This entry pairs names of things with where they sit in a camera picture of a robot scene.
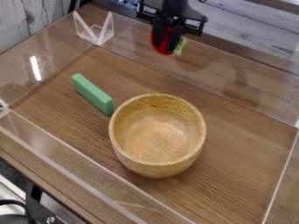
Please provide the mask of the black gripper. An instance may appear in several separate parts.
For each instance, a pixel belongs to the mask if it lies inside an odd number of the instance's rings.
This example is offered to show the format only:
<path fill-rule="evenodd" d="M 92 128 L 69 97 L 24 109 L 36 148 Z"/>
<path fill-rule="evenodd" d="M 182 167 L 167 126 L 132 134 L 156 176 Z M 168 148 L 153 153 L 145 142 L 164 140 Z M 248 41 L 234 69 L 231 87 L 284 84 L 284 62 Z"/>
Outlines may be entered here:
<path fill-rule="evenodd" d="M 152 44 L 159 50 L 164 49 L 164 23 L 170 25 L 168 52 L 175 50 L 184 31 L 200 36 L 208 22 L 208 17 L 191 7 L 188 0 L 137 0 L 136 17 L 153 23 Z"/>

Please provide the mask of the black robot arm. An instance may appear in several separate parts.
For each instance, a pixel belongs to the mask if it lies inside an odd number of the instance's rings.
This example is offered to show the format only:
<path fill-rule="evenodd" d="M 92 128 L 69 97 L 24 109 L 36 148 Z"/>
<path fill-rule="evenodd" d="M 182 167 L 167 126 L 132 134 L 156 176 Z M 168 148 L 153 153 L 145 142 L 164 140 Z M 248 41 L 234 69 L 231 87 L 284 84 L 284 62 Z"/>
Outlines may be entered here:
<path fill-rule="evenodd" d="M 186 33 L 200 36 L 208 22 L 188 0 L 137 0 L 136 17 L 151 23 L 149 41 L 161 55 L 174 54 Z"/>

